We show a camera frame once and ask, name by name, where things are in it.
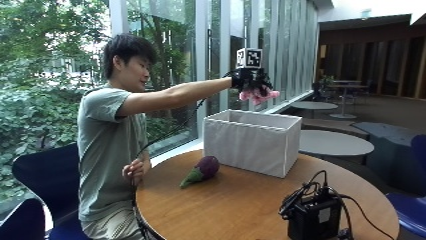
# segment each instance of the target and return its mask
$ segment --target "white fabric box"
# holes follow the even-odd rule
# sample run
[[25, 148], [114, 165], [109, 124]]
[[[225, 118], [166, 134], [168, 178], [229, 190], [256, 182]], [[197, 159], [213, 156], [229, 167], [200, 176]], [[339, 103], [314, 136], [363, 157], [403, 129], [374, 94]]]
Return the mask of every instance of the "white fabric box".
[[204, 119], [204, 156], [279, 178], [298, 155], [301, 117], [225, 110]]

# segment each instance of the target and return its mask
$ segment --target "young man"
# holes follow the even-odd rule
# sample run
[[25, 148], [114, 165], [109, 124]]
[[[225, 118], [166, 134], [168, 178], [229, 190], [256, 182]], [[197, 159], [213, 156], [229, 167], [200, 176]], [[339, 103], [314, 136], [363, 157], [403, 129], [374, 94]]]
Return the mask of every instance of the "young man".
[[150, 169], [145, 112], [172, 109], [230, 87], [244, 79], [189, 82], [157, 92], [144, 92], [156, 54], [136, 36], [113, 37], [104, 49], [108, 83], [86, 92], [78, 109], [80, 211], [85, 234], [92, 239], [141, 240], [132, 210], [132, 177], [138, 184]]

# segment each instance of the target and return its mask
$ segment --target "eggplant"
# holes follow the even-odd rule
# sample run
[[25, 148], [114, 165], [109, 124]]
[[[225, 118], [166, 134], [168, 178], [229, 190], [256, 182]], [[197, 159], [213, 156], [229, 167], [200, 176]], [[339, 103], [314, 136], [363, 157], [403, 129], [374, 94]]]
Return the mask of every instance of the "eggplant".
[[180, 187], [185, 188], [189, 184], [205, 181], [214, 177], [218, 171], [220, 163], [214, 156], [205, 156], [197, 165], [190, 169], [189, 174], [181, 182]]

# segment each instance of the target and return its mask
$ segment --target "tabletop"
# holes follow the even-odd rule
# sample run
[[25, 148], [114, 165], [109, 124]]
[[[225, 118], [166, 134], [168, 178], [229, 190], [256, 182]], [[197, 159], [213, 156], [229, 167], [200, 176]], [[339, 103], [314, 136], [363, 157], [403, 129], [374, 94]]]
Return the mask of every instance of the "tabletop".
[[[221, 165], [212, 179], [180, 189], [180, 182], [201, 157], [202, 150], [197, 150], [161, 162], [138, 186], [138, 209], [168, 240], [289, 239], [287, 221], [278, 214], [282, 200], [321, 170], [327, 172], [329, 186], [357, 200], [375, 226], [397, 238], [398, 217], [385, 195], [337, 165], [299, 154], [283, 179]], [[367, 223], [357, 205], [345, 203], [355, 239], [387, 239]]]
[[333, 80], [333, 83], [361, 83], [359, 80]]
[[301, 102], [293, 102], [291, 107], [311, 109], [311, 110], [325, 110], [325, 109], [334, 109], [338, 106], [333, 103], [301, 101]]
[[327, 88], [367, 88], [367, 86], [354, 84], [333, 84], [327, 85]]
[[374, 145], [355, 136], [323, 130], [301, 130], [299, 151], [325, 156], [359, 156], [374, 150]]

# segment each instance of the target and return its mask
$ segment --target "man's hair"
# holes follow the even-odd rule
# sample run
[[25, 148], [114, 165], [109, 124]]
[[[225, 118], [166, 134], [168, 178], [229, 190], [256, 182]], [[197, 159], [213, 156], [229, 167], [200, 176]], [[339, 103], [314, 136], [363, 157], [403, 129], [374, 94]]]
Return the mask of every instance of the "man's hair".
[[138, 56], [146, 59], [150, 64], [157, 61], [156, 50], [150, 42], [132, 34], [122, 33], [116, 35], [104, 47], [102, 65], [104, 76], [106, 79], [112, 76], [113, 58], [118, 56], [128, 64], [132, 57]]

